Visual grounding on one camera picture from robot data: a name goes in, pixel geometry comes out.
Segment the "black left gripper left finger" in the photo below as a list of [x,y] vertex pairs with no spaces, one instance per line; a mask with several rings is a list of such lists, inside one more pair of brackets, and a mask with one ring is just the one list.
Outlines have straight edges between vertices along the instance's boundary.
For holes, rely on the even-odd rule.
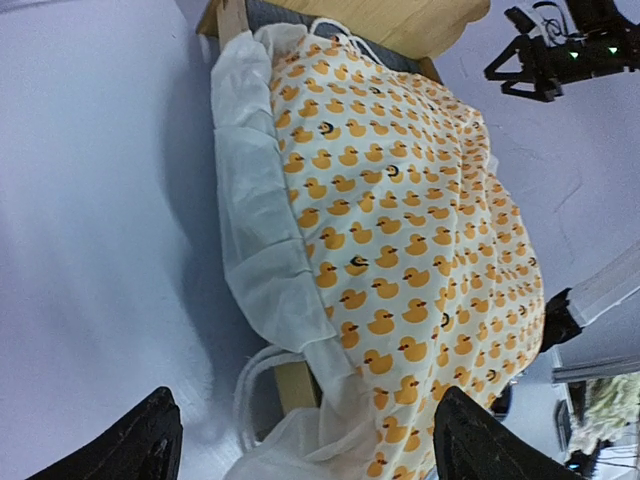
[[171,390],[156,388],[96,439],[33,479],[176,479],[183,426]]

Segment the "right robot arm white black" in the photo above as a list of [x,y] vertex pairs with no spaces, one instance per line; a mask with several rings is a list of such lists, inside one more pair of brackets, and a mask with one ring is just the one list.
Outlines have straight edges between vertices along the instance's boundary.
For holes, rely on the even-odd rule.
[[[555,1],[504,11],[518,35],[484,69],[501,93],[541,103],[564,95],[565,85],[639,70],[639,25],[613,1],[568,1],[557,18],[543,16]],[[577,337],[639,291],[639,245],[595,276],[556,294],[545,307],[543,352]]]

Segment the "wooden pet bed frame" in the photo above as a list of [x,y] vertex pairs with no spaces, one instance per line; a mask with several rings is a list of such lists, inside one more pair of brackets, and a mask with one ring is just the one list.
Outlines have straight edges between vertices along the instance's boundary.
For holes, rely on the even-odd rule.
[[[249,20],[257,7],[250,4],[257,2],[276,9],[275,20],[263,23],[289,21],[285,13],[290,12],[305,19],[336,21],[356,36],[416,61],[424,76],[440,83],[433,60],[454,45],[469,24],[484,18],[491,5],[487,0],[206,2],[196,33],[218,38],[220,45],[253,28]],[[276,367],[275,380],[285,415],[298,408],[319,406],[318,388],[302,361]]]

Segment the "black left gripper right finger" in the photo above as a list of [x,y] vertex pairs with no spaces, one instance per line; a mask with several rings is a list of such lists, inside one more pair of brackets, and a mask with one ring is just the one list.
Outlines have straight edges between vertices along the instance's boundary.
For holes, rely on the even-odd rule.
[[446,480],[575,480],[575,472],[526,444],[457,387],[434,416],[437,475]]

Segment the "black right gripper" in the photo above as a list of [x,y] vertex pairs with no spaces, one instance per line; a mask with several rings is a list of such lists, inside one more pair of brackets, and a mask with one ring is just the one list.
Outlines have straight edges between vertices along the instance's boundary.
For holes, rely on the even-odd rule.
[[[517,36],[484,69],[503,94],[553,102],[566,84],[639,70],[639,25],[613,1],[537,1],[531,13],[540,35]],[[520,70],[502,71],[513,58]]]

